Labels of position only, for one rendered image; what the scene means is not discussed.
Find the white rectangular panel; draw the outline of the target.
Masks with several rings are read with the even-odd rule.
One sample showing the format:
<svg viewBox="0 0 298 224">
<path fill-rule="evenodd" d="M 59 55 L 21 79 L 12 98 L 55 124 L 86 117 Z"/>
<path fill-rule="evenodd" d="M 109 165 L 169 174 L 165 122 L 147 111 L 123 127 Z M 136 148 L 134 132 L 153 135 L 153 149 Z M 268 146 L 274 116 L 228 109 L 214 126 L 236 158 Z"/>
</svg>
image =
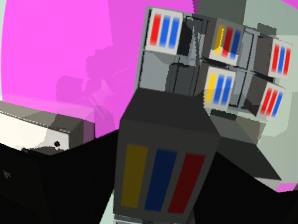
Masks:
<svg viewBox="0 0 298 224">
<path fill-rule="evenodd" d="M 265 159 L 261 151 L 253 143 L 245 143 L 241 140 L 229 139 L 229 137 L 221 136 L 220 144 L 217 148 L 218 153 L 229 159 L 235 167 L 243 169 L 247 175 L 261 181 L 262 184 L 270 186 L 271 189 L 277 189 L 281 184 L 281 179 L 277 172 L 271 168 L 269 161 Z M 194 224 L 194 209 L 185 224 Z"/>
</svg>

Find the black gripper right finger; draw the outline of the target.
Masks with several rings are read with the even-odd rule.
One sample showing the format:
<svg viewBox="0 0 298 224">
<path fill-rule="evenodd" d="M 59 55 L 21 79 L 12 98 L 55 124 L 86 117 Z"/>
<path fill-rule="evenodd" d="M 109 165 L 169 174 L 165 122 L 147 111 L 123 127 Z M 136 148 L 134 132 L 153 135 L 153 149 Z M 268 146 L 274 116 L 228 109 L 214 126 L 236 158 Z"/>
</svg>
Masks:
<svg viewBox="0 0 298 224">
<path fill-rule="evenodd" d="M 275 192 L 217 151 L 193 209 L 194 224 L 291 224 L 298 190 Z"/>
</svg>

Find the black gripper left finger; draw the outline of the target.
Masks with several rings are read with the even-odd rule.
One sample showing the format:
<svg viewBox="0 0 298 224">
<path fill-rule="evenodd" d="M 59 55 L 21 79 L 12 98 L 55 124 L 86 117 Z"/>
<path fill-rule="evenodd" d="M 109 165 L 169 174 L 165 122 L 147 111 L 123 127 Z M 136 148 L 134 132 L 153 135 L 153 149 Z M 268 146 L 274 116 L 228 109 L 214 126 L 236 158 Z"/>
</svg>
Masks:
<svg viewBox="0 0 298 224">
<path fill-rule="evenodd" d="M 114 190 L 118 128 L 48 157 L 0 143 L 0 194 L 41 224 L 100 224 Z"/>
</svg>

